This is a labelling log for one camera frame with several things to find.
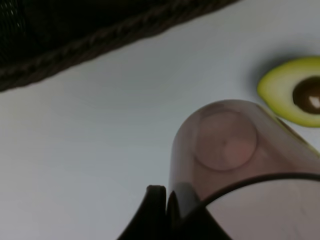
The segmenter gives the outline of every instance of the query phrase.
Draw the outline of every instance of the black object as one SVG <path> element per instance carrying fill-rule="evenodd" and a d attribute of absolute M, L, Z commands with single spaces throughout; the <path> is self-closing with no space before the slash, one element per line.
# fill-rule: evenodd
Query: black object
<path fill-rule="evenodd" d="M 238 0 L 0 0 L 0 91 L 39 82 Z"/>
<path fill-rule="evenodd" d="M 133 220 L 118 240 L 231 240 L 205 207 L 182 221 L 175 194 L 166 212 L 166 189 L 149 186 Z"/>

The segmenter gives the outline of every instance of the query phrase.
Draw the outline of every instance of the avocado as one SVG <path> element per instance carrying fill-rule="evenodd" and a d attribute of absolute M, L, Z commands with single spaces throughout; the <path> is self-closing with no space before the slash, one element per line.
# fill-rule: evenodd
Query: avocado
<path fill-rule="evenodd" d="M 320 56 L 289 61 L 268 72 L 259 96 L 278 116 L 295 124 L 320 127 Z"/>

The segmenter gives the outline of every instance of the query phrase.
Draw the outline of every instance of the avocado pit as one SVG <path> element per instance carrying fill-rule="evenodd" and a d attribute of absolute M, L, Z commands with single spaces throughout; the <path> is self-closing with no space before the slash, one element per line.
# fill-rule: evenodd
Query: avocado pit
<path fill-rule="evenodd" d="M 295 86 L 293 103 L 309 114 L 320 114 L 320 76 L 312 76 Z"/>

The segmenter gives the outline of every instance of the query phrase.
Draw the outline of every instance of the avocado flesh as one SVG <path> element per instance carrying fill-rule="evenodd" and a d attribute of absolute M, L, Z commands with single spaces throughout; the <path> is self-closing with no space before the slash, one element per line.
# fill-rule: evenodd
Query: avocado flesh
<path fill-rule="evenodd" d="M 320 80 L 320 57 L 300 58 L 267 73 L 258 84 L 257 92 L 280 117 L 301 126 L 319 128 L 320 114 L 303 110 L 295 104 L 293 98 L 293 92 L 302 81 L 318 77 Z"/>

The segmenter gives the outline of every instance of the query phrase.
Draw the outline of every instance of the white table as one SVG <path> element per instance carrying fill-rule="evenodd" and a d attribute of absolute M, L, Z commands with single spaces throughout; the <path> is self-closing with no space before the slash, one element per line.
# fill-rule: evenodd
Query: white table
<path fill-rule="evenodd" d="M 146 187 L 168 185 L 192 112 L 261 103 L 265 71 L 320 54 L 319 11 L 319 0 L 244 0 L 0 94 L 0 239 L 116 239 Z M 291 126 L 320 150 L 319 129 Z"/>

